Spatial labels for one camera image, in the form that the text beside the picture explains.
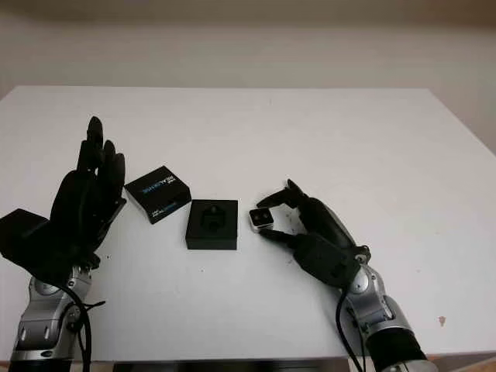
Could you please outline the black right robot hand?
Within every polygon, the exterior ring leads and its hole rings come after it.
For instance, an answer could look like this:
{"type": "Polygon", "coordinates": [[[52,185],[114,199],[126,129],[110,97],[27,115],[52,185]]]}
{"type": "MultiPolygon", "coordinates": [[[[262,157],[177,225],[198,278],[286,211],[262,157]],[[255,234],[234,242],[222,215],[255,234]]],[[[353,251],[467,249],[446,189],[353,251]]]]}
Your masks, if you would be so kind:
{"type": "Polygon", "coordinates": [[[293,252],[301,269],[328,286],[346,290],[360,265],[370,259],[367,246],[359,246],[337,215],[322,201],[303,192],[292,180],[281,191],[257,203],[258,208],[285,204],[297,209],[304,233],[291,235],[262,229],[260,235],[283,243],[293,252]]]}

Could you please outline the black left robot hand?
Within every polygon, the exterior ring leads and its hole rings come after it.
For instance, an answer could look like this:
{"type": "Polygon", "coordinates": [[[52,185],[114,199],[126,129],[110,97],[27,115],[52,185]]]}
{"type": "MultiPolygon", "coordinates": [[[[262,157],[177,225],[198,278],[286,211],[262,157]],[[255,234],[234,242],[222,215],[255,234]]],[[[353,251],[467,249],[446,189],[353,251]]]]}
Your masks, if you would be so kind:
{"type": "Polygon", "coordinates": [[[71,266],[99,267],[96,254],[126,200],[122,197],[126,161],[103,136],[101,120],[90,118],[77,166],[66,174],[54,199],[50,222],[61,235],[71,266]]]}

